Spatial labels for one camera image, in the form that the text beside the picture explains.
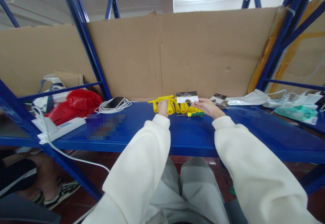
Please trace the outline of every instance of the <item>yellow plastic tool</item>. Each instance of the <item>yellow plastic tool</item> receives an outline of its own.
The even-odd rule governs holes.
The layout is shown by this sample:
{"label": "yellow plastic tool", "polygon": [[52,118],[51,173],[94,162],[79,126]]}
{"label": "yellow plastic tool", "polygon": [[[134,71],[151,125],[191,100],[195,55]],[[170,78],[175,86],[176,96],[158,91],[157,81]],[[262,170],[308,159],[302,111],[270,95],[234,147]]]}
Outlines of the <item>yellow plastic tool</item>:
{"label": "yellow plastic tool", "polygon": [[168,100],[169,100],[169,102],[170,102],[170,106],[171,106],[172,109],[173,109],[173,113],[175,113],[176,110],[175,110],[175,106],[174,106],[174,99],[168,99]]}
{"label": "yellow plastic tool", "polygon": [[196,110],[195,110],[195,108],[193,106],[190,106],[190,110],[191,110],[192,113],[196,112]]}
{"label": "yellow plastic tool", "polygon": [[182,114],[185,114],[185,113],[186,113],[184,103],[181,103],[181,104],[180,104],[180,112],[181,112]]}
{"label": "yellow plastic tool", "polygon": [[164,99],[170,99],[174,97],[174,95],[167,95],[167,96],[162,96],[162,97],[158,97],[159,100],[164,100]]}
{"label": "yellow plastic tool", "polygon": [[157,102],[159,102],[160,99],[156,99],[156,100],[151,100],[151,101],[148,101],[148,103],[152,103],[153,105],[153,111],[155,113],[158,113],[158,106],[157,106]]}
{"label": "yellow plastic tool", "polygon": [[179,107],[179,105],[178,105],[178,103],[177,103],[177,100],[176,100],[176,98],[174,99],[174,103],[175,103],[175,109],[176,109],[176,113],[180,113],[180,107]]}
{"label": "yellow plastic tool", "polygon": [[184,106],[185,106],[185,112],[186,113],[190,113],[191,112],[191,109],[189,108],[189,106],[187,105],[187,103],[184,103]]}
{"label": "yellow plastic tool", "polygon": [[171,115],[171,114],[173,114],[173,108],[172,108],[172,105],[171,105],[171,103],[170,103],[170,100],[168,100],[167,101],[167,114],[168,115]]}

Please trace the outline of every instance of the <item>card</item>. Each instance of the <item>card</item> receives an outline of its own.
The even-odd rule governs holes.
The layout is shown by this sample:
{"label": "card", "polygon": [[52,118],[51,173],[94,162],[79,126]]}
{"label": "card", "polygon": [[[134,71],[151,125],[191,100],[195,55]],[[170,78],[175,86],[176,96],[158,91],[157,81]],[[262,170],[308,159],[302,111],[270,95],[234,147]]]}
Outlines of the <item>card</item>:
{"label": "card", "polygon": [[199,101],[196,91],[176,93],[177,103],[193,103]]}

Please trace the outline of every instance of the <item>white bag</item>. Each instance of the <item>white bag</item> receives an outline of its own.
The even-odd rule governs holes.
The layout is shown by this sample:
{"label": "white bag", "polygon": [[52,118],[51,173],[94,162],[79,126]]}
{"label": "white bag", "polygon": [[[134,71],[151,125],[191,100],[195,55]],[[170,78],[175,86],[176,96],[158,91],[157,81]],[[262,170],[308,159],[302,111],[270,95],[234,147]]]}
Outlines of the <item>white bag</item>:
{"label": "white bag", "polygon": [[[63,83],[61,82],[60,78],[55,77],[54,74],[47,74],[44,76],[44,79],[41,80],[41,88],[38,91],[38,93],[41,92],[45,81],[52,82],[53,84],[51,85],[49,90],[46,90],[44,92],[66,88],[63,85]],[[50,96],[40,97],[40,98],[35,99],[33,101],[33,104],[35,106],[39,107],[41,109],[41,111],[43,111],[45,113],[49,113],[51,110],[53,110],[55,105],[65,102],[67,100],[68,94],[69,94],[69,92],[63,92],[60,94],[54,94],[54,95],[50,95]]]}

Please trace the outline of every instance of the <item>blue metal shelf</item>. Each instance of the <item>blue metal shelf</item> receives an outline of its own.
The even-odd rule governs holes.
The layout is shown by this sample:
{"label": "blue metal shelf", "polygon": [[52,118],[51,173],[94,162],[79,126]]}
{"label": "blue metal shelf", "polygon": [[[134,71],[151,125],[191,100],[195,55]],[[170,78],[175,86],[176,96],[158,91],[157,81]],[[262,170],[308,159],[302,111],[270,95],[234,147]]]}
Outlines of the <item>blue metal shelf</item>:
{"label": "blue metal shelf", "polygon": [[[260,0],[254,0],[255,7],[261,7]],[[315,21],[325,10],[323,3],[315,12],[300,25],[296,26],[308,4],[309,0],[284,0],[284,5],[290,5],[280,33],[272,48],[272,52],[265,65],[263,73],[258,82],[257,88],[265,90],[269,82],[289,84],[305,88],[324,90],[323,86],[313,86],[297,84],[286,81],[272,80],[277,64],[283,50],[294,41],[313,21]],[[0,80],[0,108],[28,135],[28,137],[0,137],[0,144],[31,146],[44,150],[52,156],[70,175],[75,178],[95,199],[101,197],[101,193],[87,179],[73,162],[55,152],[49,145],[39,145],[37,135],[40,131],[31,123],[33,116],[23,107],[22,102],[32,100],[45,95],[52,95],[69,91],[76,88],[99,85],[104,99],[110,99],[111,94],[103,74],[95,47],[91,40],[87,22],[88,17],[81,0],[66,0],[75,26],[83,42],[89,61],[93,68],[97,83],[82,85],[69,89],[62,89],[37,95],[30,95],[17,98]],[[250,0],[243,1],[243,8],[248,8]],[[19,27],[10,9],[0,0],[0,4],[5,13],[10,18],[15,27]],[[115,18],[120,18],[120,13],[116,0],[108,0],[105,18],[109,19],[113,9]],[[111,135],[108,140],[87,140],[87,125],[64,135],[53,143],[61,149],[74,150],[94,150],[94,151],[114,151],[121,152],[135,133],[143,126],[146,120],[154,117],[152,105],[147,103],[134,103],[130,108],[123,111],[126,118],[119,128],[118,134]],[[235,123],[245,125],[257,138],[269,147],[283,161],[314,162],[325,163],[325,143],[324,140],[307,133],[295,126],[292,126],[282,119],[279,119],[254,106],[231,107],[225,113],[232,117]],[[177,118],[176,115],[170,116],[171,119],[171,149],[172,155],[190,156],[210,156],[218,157],[214,146],[214,129],[211,125],[212,119],[208,116],[202,118]],[[324,120],[319,120],[319,124],[313,127],[314,130],[321,130],[324,127]],[[310,178],[304,179],[302,184],[312,187],[305,187],[308,193],[315,191],[321,182],[324,182],[325,174],[323,169],[314,171]]]}

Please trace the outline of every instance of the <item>white sweatshirt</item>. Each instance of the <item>white sweatshirt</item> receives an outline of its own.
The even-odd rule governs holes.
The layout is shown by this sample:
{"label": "white sweatshirt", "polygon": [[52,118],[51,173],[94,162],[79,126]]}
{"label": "white sweatshirt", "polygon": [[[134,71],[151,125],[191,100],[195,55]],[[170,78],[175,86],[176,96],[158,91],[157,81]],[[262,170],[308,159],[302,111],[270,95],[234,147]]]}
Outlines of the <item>white sweatshirt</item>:
{"label": "white sweatshirt", "polygon": [[[320,223],[307,211],[306,192],[293,174],[245,126],[229,116],[212,125],[217,152],[249,223]],[[112,167],[104,197],[83,223],[142,223],[167,161],[169,126],[161,115],[145,122]]]}

